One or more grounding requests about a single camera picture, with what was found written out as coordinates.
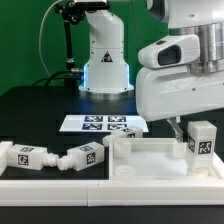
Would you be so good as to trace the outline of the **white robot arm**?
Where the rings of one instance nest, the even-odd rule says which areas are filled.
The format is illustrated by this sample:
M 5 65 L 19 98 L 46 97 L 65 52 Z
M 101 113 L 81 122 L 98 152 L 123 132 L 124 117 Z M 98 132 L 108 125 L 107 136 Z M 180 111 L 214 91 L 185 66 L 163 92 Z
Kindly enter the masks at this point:
M 138 52 L 143 68 L 129 84 L 123 56 L 124 26 L 108 0 L 74 0 L 90 25 L 90 58 L 80 91 L 113 96 L 134 89 L 146 121 L 224 107 L 224 0 L 146 0 L 148 12 L 169 34 Z

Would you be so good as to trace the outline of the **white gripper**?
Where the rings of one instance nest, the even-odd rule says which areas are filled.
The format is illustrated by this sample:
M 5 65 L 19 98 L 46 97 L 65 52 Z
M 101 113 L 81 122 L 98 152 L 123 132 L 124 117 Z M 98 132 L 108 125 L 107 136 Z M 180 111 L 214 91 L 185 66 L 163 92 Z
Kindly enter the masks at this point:
M 178 116 L 224 107 L 224 71 L 191 75 L 187 66 L 151 70 L 136 79 L 136 107 L 145 121 L 168 119 L 176 140 L 183 141 Z

